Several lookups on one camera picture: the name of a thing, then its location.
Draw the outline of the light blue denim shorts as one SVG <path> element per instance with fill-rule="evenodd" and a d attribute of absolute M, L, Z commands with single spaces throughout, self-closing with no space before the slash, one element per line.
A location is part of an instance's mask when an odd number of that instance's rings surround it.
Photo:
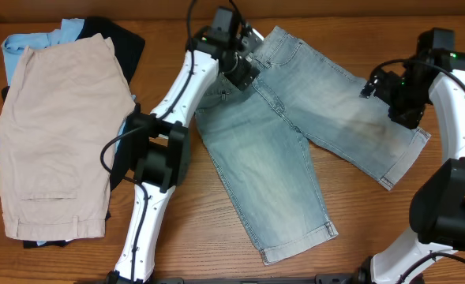
<path fill-rule="evenodd" d="M 259 69 L 253 83 L 240 90 L 218 77 L 195 118 L 250 240 L 270 265 L 338 234 L 311 144 L 392 189 L 430 135 L 391 121 L 386 103 L 361 97 L 363 78 L 282 28 L 249 59 Z"/>

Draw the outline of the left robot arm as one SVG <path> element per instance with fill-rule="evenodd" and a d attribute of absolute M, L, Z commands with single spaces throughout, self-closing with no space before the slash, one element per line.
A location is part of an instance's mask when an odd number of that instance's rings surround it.
<path fill-rule="evenodd" d="M 134 205 L 122 254 L 107 283 L 150 282 L 164 213 L 189 168 L 193 114 L 219 75 L 240 90 L 253 83 L 259 71 L 246 57 L 263 41 L 236 5 L 220 6 L 211 25 L 187 33 L 184 62 L 163 100 L 150 114 L 135 110 L 117 136 L 130 146 Z"/>

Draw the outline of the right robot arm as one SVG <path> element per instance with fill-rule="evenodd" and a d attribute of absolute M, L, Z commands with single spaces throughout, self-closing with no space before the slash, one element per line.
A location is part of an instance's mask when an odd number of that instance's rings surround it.
<path fill-rule="evenodd" d="M 318 275 L 317 283 L 422 283 L 423 271 L 440 259 L 465 264 L 456 254 L 465 251 L 465 53 L 455 50 L 454 31 L 432 28 L 418 37 L 415 55 L 400 64 L 402 75 L 378 65 L 361 95 L 387 103 L 389 118 L 409 129 L 433 106 L 441 167 L 415 193 L 409 226 L 387 249 L 354 274 Z"/>

